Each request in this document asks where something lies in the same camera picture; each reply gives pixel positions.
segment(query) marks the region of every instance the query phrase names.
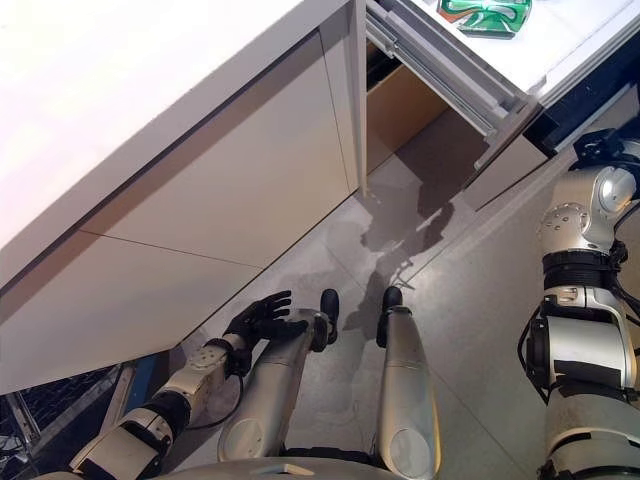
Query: white countertop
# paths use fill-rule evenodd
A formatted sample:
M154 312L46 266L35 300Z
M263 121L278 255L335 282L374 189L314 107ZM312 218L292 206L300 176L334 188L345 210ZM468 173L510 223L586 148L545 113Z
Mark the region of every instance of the white countertop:
M0 286L344 3L0 3Z
M543 105L613 39L636 29L640 17L640 0L533 0L522 29L511 39L495 39L460 32L437 13L437 0L411 1Z

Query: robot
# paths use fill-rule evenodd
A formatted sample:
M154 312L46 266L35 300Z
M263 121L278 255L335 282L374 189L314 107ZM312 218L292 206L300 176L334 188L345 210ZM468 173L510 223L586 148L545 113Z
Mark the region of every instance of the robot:
M640 119L583 136L577 162L559 180L541 226L544 295L518 342L524 371L547 404L547 460L541 480L640 477L637 367L626 306L640 301L617 280L627 259L617 228L640 205ZM316 479L431 479L440 465L429 368L411 311L389 287L378 320L386 349L372 453L286 449L307 353L337 339L339 299L290 312L291 292L254 302L222 338L197 350L144 406L85 446L70 472L46 480L135 480L159 474L162 458L230 376L240 394L218 444L218 463L166 475L172 480L288 474ZM252 368L252 352L269 341ZM245 389L243 378L251 375Z

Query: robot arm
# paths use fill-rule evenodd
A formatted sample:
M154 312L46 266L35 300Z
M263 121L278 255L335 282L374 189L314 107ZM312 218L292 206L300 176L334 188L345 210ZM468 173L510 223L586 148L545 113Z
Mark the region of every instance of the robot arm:
M548 404L541 479L640 473L640 412L629 404L637 367L624 303L636 315L640 309L617 280L627 255L615 239L640 194L638 125L576 143L579 160L556 185L540 226L544 297L518 353Z
M176 438L205 408L211 393L230 375L245 376L258 341L292 339L307 330L306 321L285 322L290 291L252 303L235 317L220 339L194 352L186 365L140 408L93 439L71 461L74 473L96 479L135 480L160 471L160 462Z

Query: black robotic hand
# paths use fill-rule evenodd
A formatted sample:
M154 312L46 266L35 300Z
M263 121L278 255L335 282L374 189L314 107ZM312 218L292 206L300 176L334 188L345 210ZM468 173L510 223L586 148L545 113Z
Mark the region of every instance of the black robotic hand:
M249 305L237 315L224 332L241 336L247 349L253 350L260 339L288 340L296 338L307 329L307 322L287 322L287 307L291 305L291 290L274 293Z

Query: cabinet door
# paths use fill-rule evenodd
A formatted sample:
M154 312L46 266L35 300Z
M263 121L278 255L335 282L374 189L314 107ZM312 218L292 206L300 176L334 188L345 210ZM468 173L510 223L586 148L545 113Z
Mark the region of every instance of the cabinet door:
M83 229L265 267L349 193L314 34Z
M258 269L78 232L0 302L0 394L173 347Z

